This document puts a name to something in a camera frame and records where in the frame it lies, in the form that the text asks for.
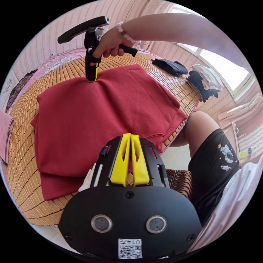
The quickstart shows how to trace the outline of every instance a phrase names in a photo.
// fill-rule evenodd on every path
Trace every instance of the hand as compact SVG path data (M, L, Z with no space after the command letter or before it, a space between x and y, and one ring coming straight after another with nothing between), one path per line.
M132 47L133 43L127 40L119 31L117 27L110 29L106 32L97 48L93 52L93 57L100 58L103 55L105 58L109 56L123 56L124 51L123 49L119 48L119 45L123 44L127 47Z

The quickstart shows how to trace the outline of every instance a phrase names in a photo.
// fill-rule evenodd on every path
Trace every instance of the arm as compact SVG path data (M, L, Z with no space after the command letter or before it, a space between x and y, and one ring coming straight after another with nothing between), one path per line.
M134 40L176 42L206 49L253 73L248 61L234 42L222 30L203 17L183 13L147 15L125 22L123 29ZM107 45L103 39L107 39L112 44ZM98 47L99 52L96 52L95 55L98 53L97 57L100 57L108 49L107 57L111 54L110 50L119 44L132 46L114 27L102 37L101 45ZM118 53L117 49L112 55L118 54L121 53Z

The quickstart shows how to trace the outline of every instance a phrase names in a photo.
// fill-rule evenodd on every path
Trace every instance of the leg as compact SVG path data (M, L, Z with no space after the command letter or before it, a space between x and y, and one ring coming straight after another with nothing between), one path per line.
M188 142L191 155L188 166L192 177L190 201L204 225L240 165L224 132L206 113L194 112L181 132L183 135L178 138L181 141L176 144Z
M171 147L189 144L192 158L205 139L219 128L219 125L206 113L193 112L189 116L186 125L171 144Z

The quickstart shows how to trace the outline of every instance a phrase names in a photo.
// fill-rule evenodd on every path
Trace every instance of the window frame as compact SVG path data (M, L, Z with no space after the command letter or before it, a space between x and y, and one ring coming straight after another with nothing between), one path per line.
M203 50L202 48L198 48L197 51L194 52L191 49L189 49L188 47L186 47L184 44L179 44L179 43L172 43L172 44L174 44L174 45L184 49L185 51L191 53L196 58L198 58L201 62L203 62L206 66L213 69L216 72L216 74L220 77L220 79L222 80L225 88L227 89L227 91L229 92L231 97L234 99L234 101L237 100L237 97L240 97L243 93L245 93L248 90L248 88L252 85L252 83L255 81L255 78L250 73L248 73L248 75L244 78L244 80L233 91L231 89L231 87L229 86L229 84L227 83L227 81L217 71L217 69L215 67L213 67L213 65L211 65L207 60L205 60L201 56L201 52Z
M197 16L204 17L201 14L189 9L188 7L184 7L183 5L179 5L179 4L174 4L174 6L172 7L170 13L173 13L173 10L179 10L179 11L183 11L183 12L185 12L187 14L192 14L192 15L197 15Z

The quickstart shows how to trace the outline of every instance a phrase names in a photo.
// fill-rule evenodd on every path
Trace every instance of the qr code label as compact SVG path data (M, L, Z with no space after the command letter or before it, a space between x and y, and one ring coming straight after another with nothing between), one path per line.
M122 259L142 258L141 239L118 239L118 255Z

